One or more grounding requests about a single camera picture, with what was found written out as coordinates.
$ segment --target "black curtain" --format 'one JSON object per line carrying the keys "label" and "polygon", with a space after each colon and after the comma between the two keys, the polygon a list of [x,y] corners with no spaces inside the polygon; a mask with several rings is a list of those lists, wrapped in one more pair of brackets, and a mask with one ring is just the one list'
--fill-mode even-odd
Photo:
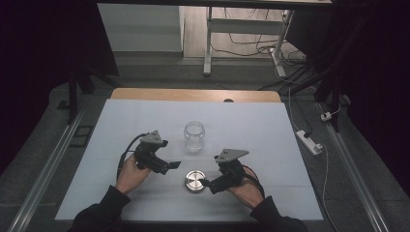
{"label": "black curtain", "polygon": [[96,3],[0,0],[1,172],[77,70],[118,74]]}
{"label": "black curtain", "polygon": [[410,195],[410,3],[382,0],[346,59],[348,114]]}

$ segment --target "metal rail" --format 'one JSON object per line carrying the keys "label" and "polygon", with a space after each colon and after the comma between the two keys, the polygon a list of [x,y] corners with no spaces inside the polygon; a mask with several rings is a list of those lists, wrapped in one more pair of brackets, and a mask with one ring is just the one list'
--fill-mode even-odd
{"label": "metal rail", "polygon": [[13,220],[8,232],[20,232],[27,229],[27,226],[30,223],[30,220],[33,217],[34,213],[36,212],[37,207],[39,206],[39,203],[43,198],[43,195],[48,187],[48,184],[51,181],[51,178],[55,173],[55,170],[57,169],[58,164],[60,163],[61,158],[66,152],[66,149],[70,144],[70,140],[73,137],[73,134],[75,133],[75,130],[84,115],[84,111],[89,103],[89,100],[89,97],[85,97],[84,102],[80,104],[78,114],[73,119],[73,122],[70,125],[67,125],[56,147],[45,162],[45,165],[43,166],[42,171],[37,177],[36,182],[31,187],[29,193],[24,199],[24,202],[15,215],[15,219]]}
{"label": "metal rail", "polygon": [[[317,103],[316,106],[323,112],[323,109],[319,103]],[[349,175],[356,193],[359,195],[359,198],[364,204],[365,210],[367,212],[370,223],[373,225],[374,231],[389,232],[389,227],[385,219],[383,218],[383,215],[379,207],[377,206],[373,195],[368,189],[361,172],[352,159],[352,155],[350,154],[346,144],[344,143],[340,132],[336,132],[332,125],[329,123],[326,125],[326,128],[332,141],[334,142],[340,159],[343,162],[344,169]]]}

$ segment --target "white tabletop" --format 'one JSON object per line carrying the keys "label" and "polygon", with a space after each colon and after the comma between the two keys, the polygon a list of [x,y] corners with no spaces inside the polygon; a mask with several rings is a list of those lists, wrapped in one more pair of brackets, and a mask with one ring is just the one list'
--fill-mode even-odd
{"label": "white tabletop", "polygon": [[[205,148],[198,154],[184,150],[184,127],[201,122]],[[132,202],[122,219],[137,221],[252,221],[250,210],[229,192],[194,194],[184,187],[191,170],[217,178],[214,156],[223,148],[248,150],[240,162],[259,177],[283,216],[322,219],[283,103],[223,103],[201,101],[108,100],[56,219],[74,219],[98,203],[115,185],[119,158],[140,133],[158,130],[168,140],[159,158],[182,163],[176,170],[151,173],[129,194]]]}

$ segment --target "jar lid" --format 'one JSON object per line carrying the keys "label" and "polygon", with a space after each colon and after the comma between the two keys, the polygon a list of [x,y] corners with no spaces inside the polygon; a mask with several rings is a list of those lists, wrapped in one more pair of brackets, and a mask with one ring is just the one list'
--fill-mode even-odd
{"label": "jar lid", "polygon": [[200,179],[206,180],[206,176],[203,172],[199,170],[193,170],[188,173],[187,177],[185,178],[185,187],[192,193],[199,193],[205,189],[202,186]]}

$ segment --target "person's right hand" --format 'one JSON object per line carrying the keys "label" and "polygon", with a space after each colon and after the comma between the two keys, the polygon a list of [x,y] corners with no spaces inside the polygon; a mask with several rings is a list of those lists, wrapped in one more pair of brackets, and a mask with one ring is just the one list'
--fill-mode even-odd
{"label": "person's right hand", "polygon": [[[245,172],[256,178],[256,175],[247,167],[244,167]],[[241,185],[228,189],[239,201],[248,206],[252,210],[263,201],[262,193],[260,193],[256,184],[248,178],[244,178]]]}

